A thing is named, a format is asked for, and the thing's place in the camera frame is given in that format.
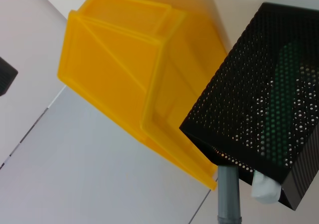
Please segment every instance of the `black mesh container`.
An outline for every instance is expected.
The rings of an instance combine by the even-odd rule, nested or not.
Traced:
[[[319,169],[319,12],[264,3],[180,129],[213,163],[282,185],[295,210]]]

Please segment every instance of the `yellow plastic bin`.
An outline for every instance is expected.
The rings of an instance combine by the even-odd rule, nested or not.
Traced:
[[[204,17],[145,0],[87,0],[69,14],[58,77],[214,189],[216,166],[179,126],[225,57]]]

